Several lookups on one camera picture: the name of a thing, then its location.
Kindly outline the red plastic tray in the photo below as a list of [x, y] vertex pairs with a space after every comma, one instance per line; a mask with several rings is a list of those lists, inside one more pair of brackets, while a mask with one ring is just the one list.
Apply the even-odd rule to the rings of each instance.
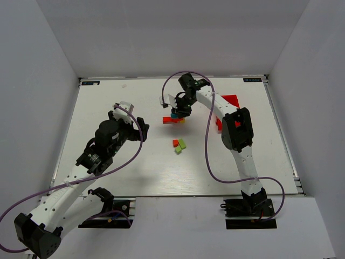
[[221, 133], [223, 125], [222, 118], [228, 113], [235, 112], [239, 106], [237, 95], [219, 95], [215, 96], [213, 113], [216, 117], [216, 126], [218, 133]]

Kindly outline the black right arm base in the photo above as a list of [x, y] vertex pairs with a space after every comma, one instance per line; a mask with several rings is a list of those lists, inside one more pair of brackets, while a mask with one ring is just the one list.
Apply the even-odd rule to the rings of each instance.
[[242, 199], [226, 199], [220, 204], [220, 208], [225, 211], [227, 230], [277, 229], [271, 199], [252, 212], [245, 207]]

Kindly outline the light green small block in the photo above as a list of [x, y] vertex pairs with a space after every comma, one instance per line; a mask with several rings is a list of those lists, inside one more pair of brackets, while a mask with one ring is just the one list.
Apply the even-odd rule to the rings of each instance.
[[181, 149], [180, 146], [175, 147], [175, 153], [176, 153], [176, 154], [182, 153], [182, 149]]

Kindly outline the teal long block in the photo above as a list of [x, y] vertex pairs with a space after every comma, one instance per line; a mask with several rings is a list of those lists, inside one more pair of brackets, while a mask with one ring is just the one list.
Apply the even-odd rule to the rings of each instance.
[[173, 119], [180, 119], [181, 118], [178, 114], [175, 114], [175, 113], [172, 113], [170, 115], [170, 117], [173, 118]]

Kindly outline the red long block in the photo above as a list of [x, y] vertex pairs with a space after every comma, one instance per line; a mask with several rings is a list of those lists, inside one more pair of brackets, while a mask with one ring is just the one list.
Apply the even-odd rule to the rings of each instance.
[[174, 119], [171, 117], [163, 117], [162, 118], [162, 124], [173, 124]]

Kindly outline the red wide block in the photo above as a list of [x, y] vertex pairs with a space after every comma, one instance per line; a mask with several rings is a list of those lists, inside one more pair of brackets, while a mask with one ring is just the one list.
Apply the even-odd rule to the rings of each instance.
[[180, 118], [180, 119], [172, 119], [172, 122], [175, 123], [175, 124], [183, 124], [183, 123], [181, 123], [181, 120], [183, 120], [183, 118]]

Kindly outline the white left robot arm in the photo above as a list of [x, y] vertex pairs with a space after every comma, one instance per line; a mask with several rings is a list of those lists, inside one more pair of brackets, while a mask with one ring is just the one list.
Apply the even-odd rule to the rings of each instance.
[[101, 187], [88, 191], [87, 198], [76, 207], [72, 205], [105, 174], [126, 141], [146, 141], [149, 125], [121, 107], [109, 111], [108, 117], [100, 123], [64, 181], [52, 188], [41, 205], [28, 214], [18, 214], [14, 220], [18, 240], [38, 258], [52, 256], [63, 236], [84, 220], [112, 211], [114, 196]]

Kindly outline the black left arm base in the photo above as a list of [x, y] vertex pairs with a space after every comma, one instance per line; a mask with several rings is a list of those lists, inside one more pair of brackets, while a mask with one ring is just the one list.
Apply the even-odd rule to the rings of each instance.
[[130, 229], [135, 217], [134, 198], [114, 199], [112, 210], [105, 209], [104, 212], [91, 216], [82, 224], [79, 229]]

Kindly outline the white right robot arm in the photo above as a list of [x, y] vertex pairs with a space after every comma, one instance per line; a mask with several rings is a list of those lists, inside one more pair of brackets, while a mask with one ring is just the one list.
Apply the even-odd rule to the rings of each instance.
[[233, 155], [241, 179], [243, 211], [254, 214], [267, 200], [266, 191], [258, 179], [252, 144], [253, 127], [247, 108], [238, 108], [216, 93], [206, 79], [196, 80], [191, 73], [185, 73], [178, 79], [184, 96], [175, 97], [172, 113], [180, 118], [191, 114], [191, 106], [199, 102], [222, 121], [221, 140]]

